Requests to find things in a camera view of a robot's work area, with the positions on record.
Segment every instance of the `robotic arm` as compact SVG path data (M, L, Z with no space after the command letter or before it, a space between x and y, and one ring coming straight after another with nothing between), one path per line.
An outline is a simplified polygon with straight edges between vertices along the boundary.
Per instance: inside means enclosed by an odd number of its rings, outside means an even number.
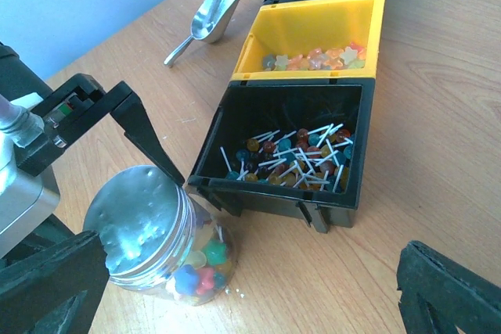
M31 111L12 104L32 93L38 104ZM53 92L0 43L0 258L55 210L59 189L52 163L108 113L165 174L184 183L125 82L105 92L92 76L76 74Z

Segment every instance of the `green candy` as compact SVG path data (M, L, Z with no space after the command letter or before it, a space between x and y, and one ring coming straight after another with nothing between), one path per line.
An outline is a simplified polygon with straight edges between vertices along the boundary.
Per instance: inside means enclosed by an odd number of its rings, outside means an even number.
M202 249L207 258L207 263L211 266L221 265L226 262L226 244L218 240L211 239Z
M364 66L366 66L365 60L355 59L348 65L348 69L349 70L358 70L360 68L363 68Z

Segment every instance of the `lollipop stick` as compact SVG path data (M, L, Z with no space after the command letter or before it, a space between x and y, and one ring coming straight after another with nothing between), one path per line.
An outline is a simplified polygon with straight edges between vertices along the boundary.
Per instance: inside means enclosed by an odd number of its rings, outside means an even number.
M225 159L225 162L226 162L226 166L227 166L227 168L228 168L228 171L229 171L229 172L232 172L232 168L231 168L231 166L229 165L228 158L226 157L225 150L223 149L223 147L222 147L222 146L221 146L219 149L221 150L222 157Z

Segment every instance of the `colorful candy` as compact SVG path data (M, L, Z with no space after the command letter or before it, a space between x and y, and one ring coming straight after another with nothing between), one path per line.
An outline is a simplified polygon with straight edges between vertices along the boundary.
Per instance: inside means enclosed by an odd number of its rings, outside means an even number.
M351 42L344 48L329 48L325 52L314 48L306 57L302 54L289 59L288 55L267 55L263 58L263 70L357 70L366 65L367 49Z

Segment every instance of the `yellow bin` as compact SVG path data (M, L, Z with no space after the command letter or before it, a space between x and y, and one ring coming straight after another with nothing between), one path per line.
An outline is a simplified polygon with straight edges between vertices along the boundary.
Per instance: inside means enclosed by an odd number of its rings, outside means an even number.
M384 0L304 0L263 5L243 44L232 80L376 77ZM366 47L363 68L263 71L269 54L306 56L314 48Z

